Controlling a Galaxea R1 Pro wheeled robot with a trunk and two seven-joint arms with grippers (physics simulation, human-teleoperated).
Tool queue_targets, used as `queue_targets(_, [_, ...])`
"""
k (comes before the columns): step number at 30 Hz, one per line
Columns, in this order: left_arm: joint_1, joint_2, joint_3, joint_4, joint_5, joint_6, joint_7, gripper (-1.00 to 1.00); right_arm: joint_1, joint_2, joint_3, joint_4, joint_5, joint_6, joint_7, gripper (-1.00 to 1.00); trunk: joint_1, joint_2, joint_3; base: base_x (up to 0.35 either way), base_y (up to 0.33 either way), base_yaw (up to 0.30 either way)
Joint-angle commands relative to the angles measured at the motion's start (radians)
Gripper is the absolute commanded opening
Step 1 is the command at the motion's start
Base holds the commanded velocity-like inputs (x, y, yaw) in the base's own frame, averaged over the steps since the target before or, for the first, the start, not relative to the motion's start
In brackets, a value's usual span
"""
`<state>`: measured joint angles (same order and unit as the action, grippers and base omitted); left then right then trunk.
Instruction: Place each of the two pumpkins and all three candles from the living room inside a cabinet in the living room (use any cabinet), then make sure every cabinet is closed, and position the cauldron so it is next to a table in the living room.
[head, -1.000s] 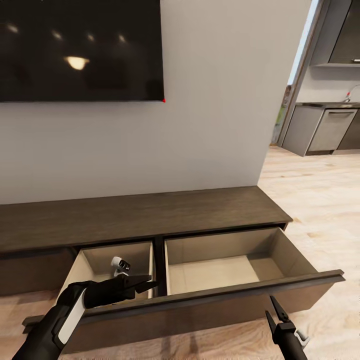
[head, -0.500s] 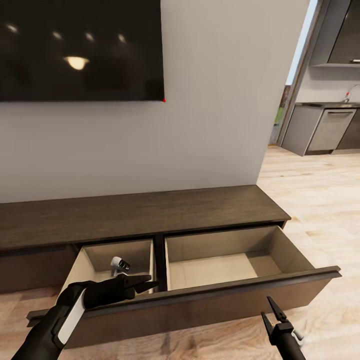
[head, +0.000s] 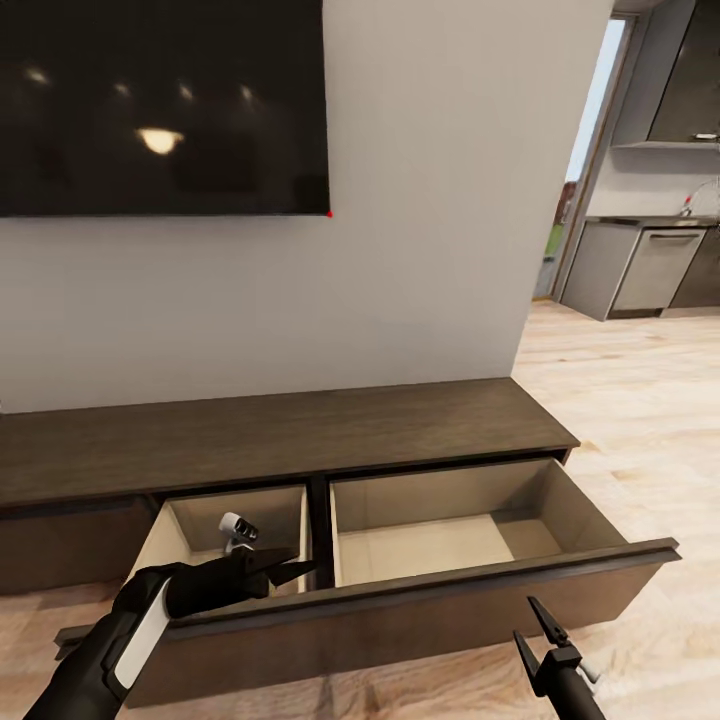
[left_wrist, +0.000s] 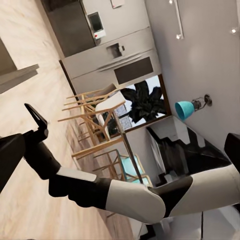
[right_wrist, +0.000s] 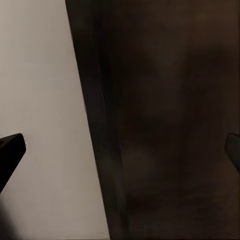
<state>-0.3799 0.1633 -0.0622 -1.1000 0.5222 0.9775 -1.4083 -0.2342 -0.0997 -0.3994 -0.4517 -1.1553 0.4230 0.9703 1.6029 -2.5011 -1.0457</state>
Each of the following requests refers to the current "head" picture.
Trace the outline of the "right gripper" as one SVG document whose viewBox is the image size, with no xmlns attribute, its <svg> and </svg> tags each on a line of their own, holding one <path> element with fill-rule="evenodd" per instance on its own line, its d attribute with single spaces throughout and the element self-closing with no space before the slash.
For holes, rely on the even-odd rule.
<svg viewBox="0 0 720 720">
<path fill-rule="evenodd" d="M 528 596 L 528 599 L 547 639 L 555 646 L 539 663 L 521 633 L 514 630 L 515 641 L 535 695 L 539 698 L 549 697 L 559 720 L 606 720 L 577 673 L 582 657 L 568 640 L 567 632 L 535 597 Z"/>
</svg>

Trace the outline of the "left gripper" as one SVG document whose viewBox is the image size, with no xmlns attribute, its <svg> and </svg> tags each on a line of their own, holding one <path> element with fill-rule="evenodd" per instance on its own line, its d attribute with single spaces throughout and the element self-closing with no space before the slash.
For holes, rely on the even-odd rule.
<svg viewBox="0 0 720 720">
<path fill-rule="evenodd" d="M 270 582 L 278 587 L 317 568 L 315 560 L 286 563 L 299 556 L 299 547 L 250 550 L 238 546 L 230 556 L 205 561 L 195 581 L 196 604 L 208 611 L 268 597 Z"/>
</svg>

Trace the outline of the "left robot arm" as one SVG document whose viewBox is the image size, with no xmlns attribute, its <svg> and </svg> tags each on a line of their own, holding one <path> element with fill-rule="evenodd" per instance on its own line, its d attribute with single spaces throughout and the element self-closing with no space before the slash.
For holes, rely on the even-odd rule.
<svg viewBox="0 0 720 720">
<path fill-rule="evenodd" d="M 228 534 L 227 557 L 141 568 L 125 583 L 85 640 L 56 668 L 48 688 L 23 720 L 114 720 L 141 676 L 171 618 L 269 596 L 317 568 L 317 561 L 286 563 L 299 547 L 250 550 L 258 528 L 228 512 L 218 526 Z"/>
</svg>

